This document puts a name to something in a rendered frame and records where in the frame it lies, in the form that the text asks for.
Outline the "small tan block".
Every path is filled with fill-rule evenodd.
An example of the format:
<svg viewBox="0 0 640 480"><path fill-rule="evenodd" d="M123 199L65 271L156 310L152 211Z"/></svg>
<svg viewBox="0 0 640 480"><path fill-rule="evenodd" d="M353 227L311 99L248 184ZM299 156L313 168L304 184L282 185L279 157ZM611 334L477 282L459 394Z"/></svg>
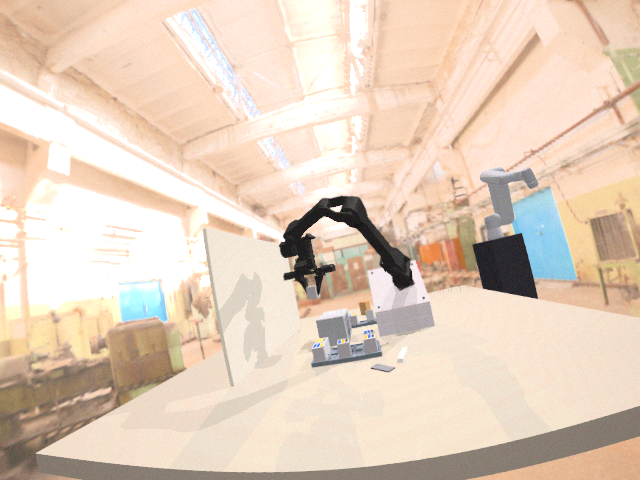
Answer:
<svg viewBox="0 0 640 480"><path fill-rule="evenodd" d="M358 302L358 304L359 304L361 315L366 315L365 310L371 309L369 301L361 301L361 302Z"/></svg>

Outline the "beige flat board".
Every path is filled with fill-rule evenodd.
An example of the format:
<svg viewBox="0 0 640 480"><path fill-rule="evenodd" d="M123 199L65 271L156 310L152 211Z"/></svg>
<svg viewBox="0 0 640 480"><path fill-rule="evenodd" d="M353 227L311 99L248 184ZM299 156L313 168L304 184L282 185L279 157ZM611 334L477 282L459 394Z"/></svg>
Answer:
<svg viewBox="0 0 640 480"><path fill-rule="evenodd" d="M203 230L220 341L230 386L236 386L301 323L279 244L216 229Z"/></svg>

